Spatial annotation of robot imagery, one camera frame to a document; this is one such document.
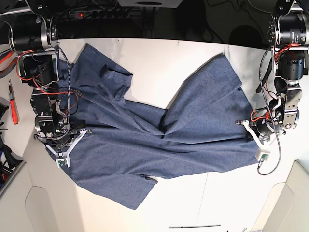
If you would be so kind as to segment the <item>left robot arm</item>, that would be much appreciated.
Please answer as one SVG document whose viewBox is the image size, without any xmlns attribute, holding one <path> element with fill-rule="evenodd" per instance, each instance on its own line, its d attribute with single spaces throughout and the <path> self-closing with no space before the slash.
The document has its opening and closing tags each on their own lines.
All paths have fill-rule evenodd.
<svg viewBox="0 0 309 232">
<path fill-rule="evenodd" d="M 259 74 L 256 92 L 267 93 L 269 75 L 274 73 L 275 95 L 264 108 L 250 116 L 249 127 L 257 142 L 269 141 L 275 133 L 294 129 L 299 120 L 298 103 L 302 97 L 299 84 L 309 73 L 309 2 L 279 0 L 269 23 L 271 52 L 265 74 Z"/>
</svg>

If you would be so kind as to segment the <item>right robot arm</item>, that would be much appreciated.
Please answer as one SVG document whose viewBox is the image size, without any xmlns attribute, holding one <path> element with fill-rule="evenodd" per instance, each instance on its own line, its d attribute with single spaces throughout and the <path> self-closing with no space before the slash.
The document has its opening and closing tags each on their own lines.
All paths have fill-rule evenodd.
<svg viewBox="0 0 309 232">
<path fill-rule="evenodd" d="M 36 114 L 34 137 L 51 151 L 68 151 L 82 134 L 81 125 L 70 119 L 77 104 L 71 97 L 81 94 L 71 83 L 60 87 L 60 56 L 54 14 L 44 0 L 2 0 L 0 21 L 9 27 L 9 50 L 16 54 L 13 68 L 22 83 L 33 88 L 31 106 Z"/>
</svg>

